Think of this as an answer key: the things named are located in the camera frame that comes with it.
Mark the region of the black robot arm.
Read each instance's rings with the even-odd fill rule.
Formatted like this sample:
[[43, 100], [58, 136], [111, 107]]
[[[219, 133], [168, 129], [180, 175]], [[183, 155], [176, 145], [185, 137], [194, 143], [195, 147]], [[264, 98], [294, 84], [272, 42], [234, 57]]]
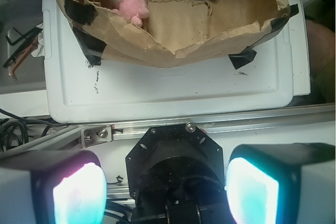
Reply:
[[129, 208], [108, 199], [91, 151], [1, 153], [1, 223], [335, 223], [335, 146], [237, 145], [228, 163], [198, 128], [150, 128], [125, 157]]

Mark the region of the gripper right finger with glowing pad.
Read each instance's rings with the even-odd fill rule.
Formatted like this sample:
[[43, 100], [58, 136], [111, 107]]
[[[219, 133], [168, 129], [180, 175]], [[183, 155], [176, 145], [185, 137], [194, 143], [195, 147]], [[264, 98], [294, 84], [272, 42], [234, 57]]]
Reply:
[[335, 223], [335, 146], [238, 145], [226, 191], [237, 223]]

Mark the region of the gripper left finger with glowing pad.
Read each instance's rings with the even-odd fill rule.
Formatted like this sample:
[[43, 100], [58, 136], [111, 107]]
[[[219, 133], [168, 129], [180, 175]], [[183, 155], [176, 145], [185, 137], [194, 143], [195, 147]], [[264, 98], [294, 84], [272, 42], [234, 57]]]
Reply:
[[1, 223], [101, 223], [106, 200], [91, 151], [1, 153]]

